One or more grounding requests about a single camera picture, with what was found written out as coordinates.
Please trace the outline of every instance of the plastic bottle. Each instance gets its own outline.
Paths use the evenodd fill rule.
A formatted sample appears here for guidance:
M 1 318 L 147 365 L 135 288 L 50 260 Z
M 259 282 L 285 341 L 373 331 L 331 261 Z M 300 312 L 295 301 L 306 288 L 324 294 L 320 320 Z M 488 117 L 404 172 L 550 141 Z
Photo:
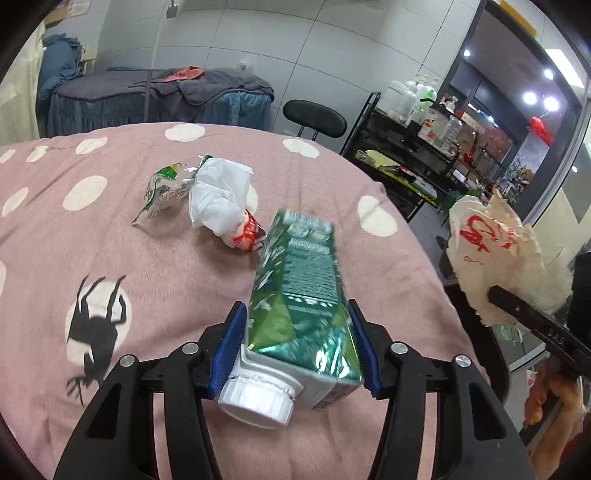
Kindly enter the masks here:
M 406 126 L 409 126 L 411 121 L 414 121 L 419 125 L 425 121 L 429 112 L 429 108 L 437 99 L 437 90 L 435 88 L 436 82 L 437 79 L 433 79 L 427 85 L 423 85 L 419 88 L 415 96 L 413 108 L 411 109 L 408 119 L 405 123 Z
M 390 118 L 403 124 L 408 118 L 412 105 L 408 102 L 409 94 L 410 92 L 405 84 L 393 80 L 384 92 L 378 107 Z
M 451 118 L 447 121 L 443 132 L 435 141 L 434 145 L 436 147 L 441 148 L 442 150 L 447 150 L 449 145 L 455 142 L 458 133 L 462 129 L 462 122 L 459 118 L 455 116 L 451 116 Z

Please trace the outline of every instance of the white plastic bag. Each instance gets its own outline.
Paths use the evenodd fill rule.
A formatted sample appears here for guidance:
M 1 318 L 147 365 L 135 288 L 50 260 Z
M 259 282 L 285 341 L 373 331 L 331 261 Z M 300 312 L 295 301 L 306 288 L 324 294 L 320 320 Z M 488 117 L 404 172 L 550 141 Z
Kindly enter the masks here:
M 195 175 L 189 191 L 189 216 L 195 226 L 205 226 L 231 248 L 260 248 L 265 231 L 246 210 L 252 169 L 224 158 L 208 158 Z
M 217 236 L 234 233 L 244 217 L 251 177 L 246 165 L 209 158 L 189 192 L 189 216 L 195 226 L 206 226 Z
M 451 238 L 447 256 L 460 288 L 482 323 L 513 324 L 515 319 L 488 301 L 499 285 L 544 313 L 558 310 L 571 293 L 566 266 L 547 266 L 530 225 L 498 192 L 487 206 L 476 197 L 460 199 L 449 211 Z

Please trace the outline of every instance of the pink blanket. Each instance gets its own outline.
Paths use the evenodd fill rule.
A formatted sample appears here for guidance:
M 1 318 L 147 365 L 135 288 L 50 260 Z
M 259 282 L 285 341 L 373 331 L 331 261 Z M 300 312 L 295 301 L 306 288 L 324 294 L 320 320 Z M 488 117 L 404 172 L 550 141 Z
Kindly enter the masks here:
M 235 300 L 248 303 L 257 254 L 195 230 L 185 203 L 140 228 L 130 225 L 149 176 L 174 162 L 197 164 L 199 154 L 253 168 L 249 205 L 264 228 L 280 207 L 334 222 L 348 296 L 393 339 L 433 358 L 475 358 L 383 186 L 314 142 L 237 127 L 148 124 L 4 147 L 0 411 L 47 478 L 82 402 L 123 354 L 167 356 L 221 322 Z M 89 321 L 70 328 L 73 317 Z M 433 400 L 421 479 L 429 478 L 433 461 Z M 239 423 L 215 402 L 204 405 L 222 475 L 241 480 L 366 478 L 386 407 L 360 389 L 325 411 L 296 411 L 286 430 L 270 432 Z M 159 469 L 167 479 L 161 399 L 155 410 Z

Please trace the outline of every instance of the white wall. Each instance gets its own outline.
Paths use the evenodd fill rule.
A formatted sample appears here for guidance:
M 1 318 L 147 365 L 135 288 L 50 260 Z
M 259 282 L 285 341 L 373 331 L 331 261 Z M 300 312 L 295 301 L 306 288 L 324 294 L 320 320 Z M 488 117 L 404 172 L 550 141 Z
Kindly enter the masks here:
M 65 33 L 69 37 L 77 37 L 84 47 L 97 48 L 110 4 L 111 0 L 92 0 L 90 10 L 86 15 L 62 20 L 55 27 L 48 28 L 45 36 Z
M 148 67 L 163 0 L 112 0 L 96 68 Z M 282 106 L 300 98 L 352 126 L 369 93 L 419 70 L 443 79 L 478 0 L 187 0 L 165 20 L 156 68 L 254 65 L 275 90 L 273 131 L 297 132 Z M 345 137 L 318 142 L 338 151 Z

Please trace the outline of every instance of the red cloth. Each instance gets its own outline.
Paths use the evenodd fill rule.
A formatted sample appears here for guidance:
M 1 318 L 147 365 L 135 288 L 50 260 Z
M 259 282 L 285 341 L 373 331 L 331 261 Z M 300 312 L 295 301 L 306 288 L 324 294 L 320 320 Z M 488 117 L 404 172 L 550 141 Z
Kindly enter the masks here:
M 194 80 L 198 79 L 205 73 L 201 67 L 187 67 L 183 70 L 179 70 L 177 73 L 166 77 L 163 82 L 176 82 L 177 80 Z

